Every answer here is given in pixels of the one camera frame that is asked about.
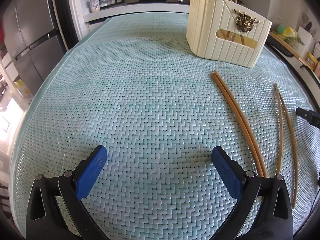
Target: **woven placemat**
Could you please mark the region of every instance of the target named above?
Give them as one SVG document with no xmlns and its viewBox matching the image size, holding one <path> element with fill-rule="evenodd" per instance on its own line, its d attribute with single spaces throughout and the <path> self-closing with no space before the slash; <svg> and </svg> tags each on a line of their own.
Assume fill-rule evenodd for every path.
<svg viewBox="0 0 320 240">
<path fill-rule="evenodd" d="M 195 56 L 185 38 L 187 17 L 161 12 L 115 17 L 69 51 L 49 75 L 14 149 L 13 214 L 23 234 L 34 177 L 60 176 L 104 145 L 108 161 L 83 203 L 111 239 L 209 239 L 236 201 L 212 166 L 212 148 L 222 146 L 245 170 L 256 170 L 210 76 L 214 70 L 241 105 L 270 175 L 278 151 L 277 82 L 299 155 L 295 230 L 303 223 L 320 169 L 319 130 L 295 115 L 298 106 L 310 109 L 305 94 L 266 52 L 253 69 Z M 292 198 L 292 143 L 285 119 L 282 174 Z M 257 200 L 241 233 L 250 229 L 259 205 Z"/>
</svg>

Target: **kitchen counter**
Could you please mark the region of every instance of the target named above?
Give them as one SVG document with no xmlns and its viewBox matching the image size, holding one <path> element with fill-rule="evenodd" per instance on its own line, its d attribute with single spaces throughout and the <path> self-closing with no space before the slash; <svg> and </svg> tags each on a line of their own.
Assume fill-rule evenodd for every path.
<svg viewBox="0 0 320 240">
<path fill-rule="evenodd" d="M 99 12 L 89 13 L 83 16 L 85 23 L 97 19 L 111 17 L 120 14 L 138 13 L 138 12 L 180 12 L 189 13 L 188 4 L 159 2 L 159 3 L 136 3 L 136 4 L 120 4 L 111 8 L 101 10 Z"/>
</svg>

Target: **stainless steel refrigerator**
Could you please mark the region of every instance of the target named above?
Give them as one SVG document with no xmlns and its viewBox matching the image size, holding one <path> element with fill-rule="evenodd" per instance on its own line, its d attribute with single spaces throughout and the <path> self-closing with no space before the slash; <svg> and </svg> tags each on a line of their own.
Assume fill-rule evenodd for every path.
<svg viewBox="0 0 320 240">
<path fill-rule="evenodd" d="M 7 3 L 0 21 L 4 44 L 33 95 L 67 49 L 78 42 L 69 12 L 68 0 Z"/>
</svg>

